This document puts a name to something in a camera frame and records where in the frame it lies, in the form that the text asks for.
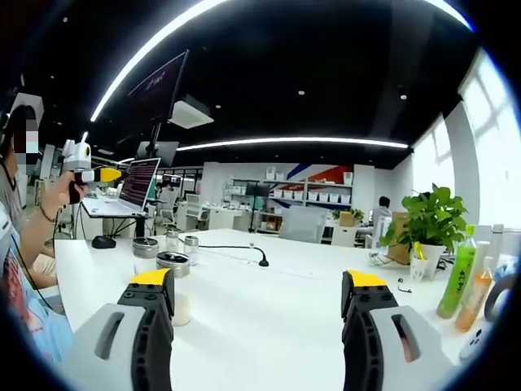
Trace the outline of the person's left hand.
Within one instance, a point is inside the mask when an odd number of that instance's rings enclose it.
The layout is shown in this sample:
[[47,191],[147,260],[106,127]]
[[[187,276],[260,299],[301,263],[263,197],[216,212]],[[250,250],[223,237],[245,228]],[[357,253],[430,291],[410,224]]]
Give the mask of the person's left hand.
[[42,210],[48,218],[54,218],[63,206],[71,203],[69,195],[70,183],[74,186],[80,200],[89,191],[86,185],[78,185],[74,182],[73,172],[63,172],[51,187],[46,188],[41,198]]

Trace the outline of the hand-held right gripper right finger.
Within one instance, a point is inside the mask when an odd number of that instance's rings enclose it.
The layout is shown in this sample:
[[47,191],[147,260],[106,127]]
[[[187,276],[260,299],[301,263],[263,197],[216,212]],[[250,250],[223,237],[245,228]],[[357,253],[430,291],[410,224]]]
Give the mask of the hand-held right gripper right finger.
[[454,368],[439,332],[385,283],[342,278],[345,390],[435,390]]

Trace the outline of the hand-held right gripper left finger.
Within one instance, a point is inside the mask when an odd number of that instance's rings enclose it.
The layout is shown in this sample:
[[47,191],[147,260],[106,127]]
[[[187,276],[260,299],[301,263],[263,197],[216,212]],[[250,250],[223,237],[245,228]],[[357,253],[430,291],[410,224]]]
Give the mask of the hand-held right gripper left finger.
[[174,277],[169,269],[132,278],[73,336],[64,373],[76,390],[170,390]]

